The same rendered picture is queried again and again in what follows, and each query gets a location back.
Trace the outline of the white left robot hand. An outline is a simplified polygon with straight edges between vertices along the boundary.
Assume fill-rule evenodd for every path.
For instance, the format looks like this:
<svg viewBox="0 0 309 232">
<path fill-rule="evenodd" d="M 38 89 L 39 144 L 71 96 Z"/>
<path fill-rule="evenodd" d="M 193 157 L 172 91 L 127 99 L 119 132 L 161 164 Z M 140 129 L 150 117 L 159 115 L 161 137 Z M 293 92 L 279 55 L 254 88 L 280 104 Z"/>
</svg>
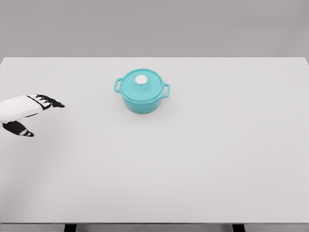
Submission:
<svg viewBox="0 0 309 232">
<path fill-rule="evenodd" d="M 50 108 L 64 108 L 61 102 L 46 95 L 22 95 L 0 101 L 0 123 L 8 132 L 24 137 L 34 137 L 19 120 L 37 115 Z"/>
</svg>

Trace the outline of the teal pot lid white knob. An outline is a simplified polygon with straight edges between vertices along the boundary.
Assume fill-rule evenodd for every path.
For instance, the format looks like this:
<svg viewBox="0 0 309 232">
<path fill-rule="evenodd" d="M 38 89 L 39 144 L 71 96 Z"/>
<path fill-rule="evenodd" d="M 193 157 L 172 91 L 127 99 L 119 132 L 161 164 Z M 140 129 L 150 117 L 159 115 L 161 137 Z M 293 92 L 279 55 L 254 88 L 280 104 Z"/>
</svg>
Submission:
<svg viewBox="0 0 309 232">
<path fill-rule="evenodd" d="M 145 76 L 147 81 L 139 84 L 136 77 Z M 165 88 L 161 76 L 150 69 L 135 69 L 127 73 L 120 81 L 120 93 L 130 102 L 147 103 L 159 98 Z"/>
</svg>

